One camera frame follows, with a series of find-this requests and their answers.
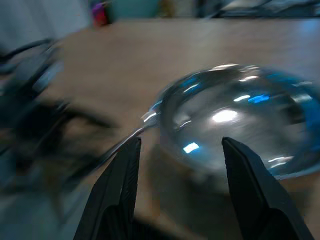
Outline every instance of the red object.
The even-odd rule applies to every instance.
[[[106,16],[105,8],[102,3],[98,3],[92,9],[94,23],[97,26],[104,26],[108,24],[108,18]]]

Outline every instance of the wooden table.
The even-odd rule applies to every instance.
[[[116,119],[121,129],[107,148],[137,126],[161,89],[193,71],[227,63],[257,64],[320,84],[319,39],[320,21],[312,19],[122,21],[64,39],[64,72],[48,93],[71,96]],[[152,132],[142,143],[135,214],[182,238],[195,239],[191,229],[175,223],[157,205],[146,161],[154,144]],[[98,176],[87,182],[93,184]],[[306,203],[311,207],[305,221],[318,239],[320,182],[316,189]]]

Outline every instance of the tabletop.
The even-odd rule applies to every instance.
[[[64,72],[47,94],[71,97],[73,103],[115,119],[121,128],[106,143],[107,149],[139,124],[139,117],[159,91],[191,72],[221,64],[255,64],[290,72],[319,85],[319,39],[320,20],[316,19],[119,21],[82,30],[61,41]],[[190,203],[187,196],[186,200],[181,194],[173,194],[183,187],[171,170],[161,162],[150,163],[156,142],[152,131],[142,137],[135,215],[181,238],[205,236],[210,227],[180,224],[173,212],[161,207],[161,198],[167,198],[166,203],[181,209],[180,219],[192,218],[194,212],[188,213],[188,206],[195,203]],[[157,180],[150,174],[150,166],[158,169]],[[87,184],[93,184],[98,176],[91,176]],[[320,237],[319,196],[320,182],[316,182],[304,202],[305,221],[315,239]]]

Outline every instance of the teal object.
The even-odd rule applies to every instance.
[[[112,2],[116,19],[154,18],[159,0],[115,0]]]

